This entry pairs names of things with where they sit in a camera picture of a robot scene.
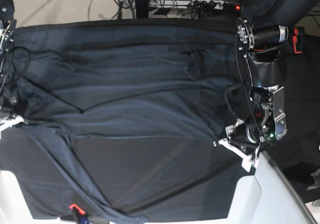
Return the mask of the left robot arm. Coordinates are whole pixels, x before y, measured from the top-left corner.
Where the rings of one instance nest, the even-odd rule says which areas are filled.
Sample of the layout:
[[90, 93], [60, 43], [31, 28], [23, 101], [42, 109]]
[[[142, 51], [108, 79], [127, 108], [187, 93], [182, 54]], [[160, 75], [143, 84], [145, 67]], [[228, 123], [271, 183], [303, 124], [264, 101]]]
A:
[[236, 20], [235, 57], [243, 62], [250, 82], [245, 92], [250, 115], [225, 129], [219, 144], [239, 156], [257, 155], [261, 145], [287, 133], [285, 89], [287, 66], [284, 42], [291, 39], [294, 53], [301, 39], [294, 25], [319, 0], [244, 0]]

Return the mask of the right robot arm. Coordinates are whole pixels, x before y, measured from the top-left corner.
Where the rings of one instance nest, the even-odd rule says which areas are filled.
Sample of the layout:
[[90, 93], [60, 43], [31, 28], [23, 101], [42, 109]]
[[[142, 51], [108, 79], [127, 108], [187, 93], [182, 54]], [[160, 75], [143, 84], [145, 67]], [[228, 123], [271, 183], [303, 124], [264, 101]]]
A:
[[13, 80], [8, 79], [8, 73], [5, 73], [4, 68], [6, 62], [8, 61], [9, 54], [13, 54], [16, 49], [21, 47], [14, 47], [14, 32], [16, 29], [17, 20], [14, 19], [15, 7], [13, 0], [0, 0], [0, 124], [13, 123], [14, 125], [23, 122], [24, 119], [13, 113], [12, 105], [9, 103], [8, 98], [4, 95], [4, 88], [15, 84], [23, 74], [26, 72], [30, 58], [27, 59], [27, 63], [22, 71], [22, 73]]

